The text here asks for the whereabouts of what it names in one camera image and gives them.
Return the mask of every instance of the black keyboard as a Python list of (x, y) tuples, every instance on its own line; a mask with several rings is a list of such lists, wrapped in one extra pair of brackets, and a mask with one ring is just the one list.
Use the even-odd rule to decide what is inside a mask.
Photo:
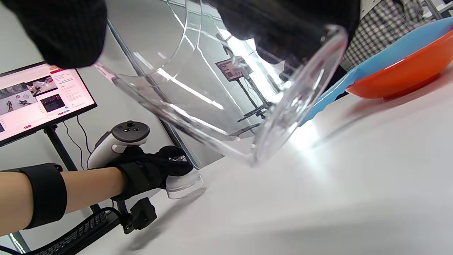
[(27, 254), (33, 255), (63, 255), (67, 251), (76, 248), (81, 242), (102, 229), (108, 223), (107, 215), (101, 212), (91, 215), (71, 231), (60, 237), (58, 240)]

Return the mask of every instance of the computer monitor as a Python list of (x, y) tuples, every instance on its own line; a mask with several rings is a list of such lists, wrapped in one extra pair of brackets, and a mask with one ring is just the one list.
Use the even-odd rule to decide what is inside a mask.
[(0, 74), (0, 146), (96, 106), (75, 69), (41, 62)]

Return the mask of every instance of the plaid shirt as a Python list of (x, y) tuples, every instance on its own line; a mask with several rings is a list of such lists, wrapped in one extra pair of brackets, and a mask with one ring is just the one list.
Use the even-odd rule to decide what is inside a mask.
[(381, 0), (360, 21), (341, 67), (351, 70), (428, 22), (419, 0)]

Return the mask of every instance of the blue tray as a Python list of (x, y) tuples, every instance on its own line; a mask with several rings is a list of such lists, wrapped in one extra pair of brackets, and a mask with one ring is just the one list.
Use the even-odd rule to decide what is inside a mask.
[(300, 125), (302, 126), (305, 122), (314, 118), (318, 112), (324, 110), (327, 105), (335, 101), (337, 96), (345, 92), (346, 88), (353, 85), (355, 81), (366, 78), (406, 58), (447, 34), (452, 27), (453, 17), (428, 23), (414, 29), (385, 50), (365, 60), (322, 94)]

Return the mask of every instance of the transparent plastic bowl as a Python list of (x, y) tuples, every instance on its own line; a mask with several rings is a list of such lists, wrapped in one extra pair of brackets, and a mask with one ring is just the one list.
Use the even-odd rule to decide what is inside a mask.
[(338, 25), (280, 1), (108, 1), (96, 65), (162, 120), (254, 166), (289, 138), (347, 46)]

